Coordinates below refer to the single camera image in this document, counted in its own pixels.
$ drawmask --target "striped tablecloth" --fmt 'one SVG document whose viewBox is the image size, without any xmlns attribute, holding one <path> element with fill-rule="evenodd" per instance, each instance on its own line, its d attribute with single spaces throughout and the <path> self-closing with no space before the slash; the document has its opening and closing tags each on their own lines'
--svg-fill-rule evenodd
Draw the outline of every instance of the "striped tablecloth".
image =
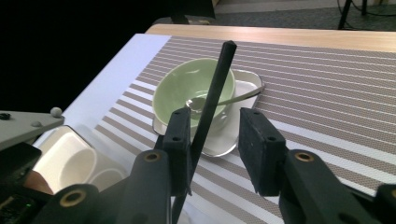
<svg viewBox="0 0 396 224">
<path fill-rule="evenodd" d="M 137 155 L 154 147 L 152 95 L 175 66 L 219 57 L 223 41 L 172 36 L 95 127 Z M 235 42 L 232 69 L 266 83 L 256 108 L 288 148 L 318 154 L 339 179 L 370 195 L 396 183 L 396 54 Z M 255 194 L 235 149 L 201 157 L 187 202 L 219 223 L 283 223 L 278 198 Z"/>
</svg>

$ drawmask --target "black rod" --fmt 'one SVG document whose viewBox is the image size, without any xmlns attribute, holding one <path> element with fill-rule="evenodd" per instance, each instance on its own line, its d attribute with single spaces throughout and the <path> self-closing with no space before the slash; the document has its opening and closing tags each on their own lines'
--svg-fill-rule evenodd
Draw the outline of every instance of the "black rod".
<svg viewBox="0 0 396 224">
<path fill-rule="evenodd" d="M 216 107 L 230 70 L 233 56 L 235 55 L 236 45 L 230 40 L 223 43 L 221 53 L 219 55 L 218 64 L 216 66 L 215 74 L 210 83 L 209 92 L 207 93 L 206 102 L 200 121 L 198 123 L 197 131 L 191 143 L 191 181 L 198 165 L 198 160 L 204 148 L 207 133 L 209 132 L 210 124 L 212 123 Z M 172 223 L 177 224 L 183 204 L 186 201 L 187 192 L 183 196 L 176 197 L 172 206 Z"/>
</svg>

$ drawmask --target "white cup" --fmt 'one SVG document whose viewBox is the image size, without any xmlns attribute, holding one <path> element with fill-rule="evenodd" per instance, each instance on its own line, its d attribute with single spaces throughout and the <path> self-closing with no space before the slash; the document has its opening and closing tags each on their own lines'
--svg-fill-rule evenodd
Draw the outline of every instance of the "white cup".
<svg viewBox="0 0 396 224">
<path fill-rule="evenodd" d="M 55 131 L 40 149 L 45 154 L 34 170 L 54 193 L 75 184 L 93 184 L 103 190 L 126 177 L 121 164 L 92 148 L 68 127 Z"/>
<path fill-rule="evenodd" d="M 109 168 L 97 173 L 88 183 L 95 185 L 99 191 L 102 191 L 120 182 L 123 178 L 125 178 L 125 174 L 120 172 L 120 170 Z"/>
</svg>

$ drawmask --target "brass screw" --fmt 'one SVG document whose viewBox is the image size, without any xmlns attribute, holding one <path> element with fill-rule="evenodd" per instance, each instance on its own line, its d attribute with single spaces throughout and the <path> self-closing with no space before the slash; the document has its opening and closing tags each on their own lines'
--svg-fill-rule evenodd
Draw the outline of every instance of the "brass screw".
<svg viewBox="0 0 396 224">
<path fill-rule="evenodd" d="M 145 156 L 145 161 L 152 162 L 158 161 L 160 159 L 160 154 L 156 152 L 151 152 Z"/>
<path fill-rule="evenodd" d="M 73 189 L 67 192 L 62 197 L 62 199 L 59 201 L 59 204 L 62 207 L 71 207 L 81 203 L 82 201 L 84 201 L 86 197 L 87 197 L 87 193 L 85 192 L 85 190 Z"/>
<path fill-rule="evenodd" d="M 314 157 L 311 156 L 311 154 L 308 154 L 305 152 L 298 152 L 298 153 L 294 154 L 294 156 L 299 161 L 313 161 L 314 160 Z"/>
</svg>

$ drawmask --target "light green ceramic bowl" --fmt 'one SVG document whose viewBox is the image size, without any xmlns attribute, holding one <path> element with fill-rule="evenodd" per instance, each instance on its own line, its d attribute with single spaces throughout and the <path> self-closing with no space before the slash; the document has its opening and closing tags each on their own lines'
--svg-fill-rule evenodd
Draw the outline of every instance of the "light green ceramic bowl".
<svg viewBox="0 0 396 224">
<path fill-rule="evenodd" d="M 172 113 L 184 107 L 186 101 L 193 97 L 206 97 L 215 73 L 218 60 L 196 59 L 183 63 L 172 69 L 161 80 L 154 92 L 152 108 L 156 118 L 168 125 Z M 219 101 L 231 99 L 235 90 L 235 77 L 230 69 L 224 83 Z M 215 118 L 221 114 L 226 105 L 219 105 Z M 191 127 L 198 126 L 197 119 L 191 120 Z"/>
</svg>

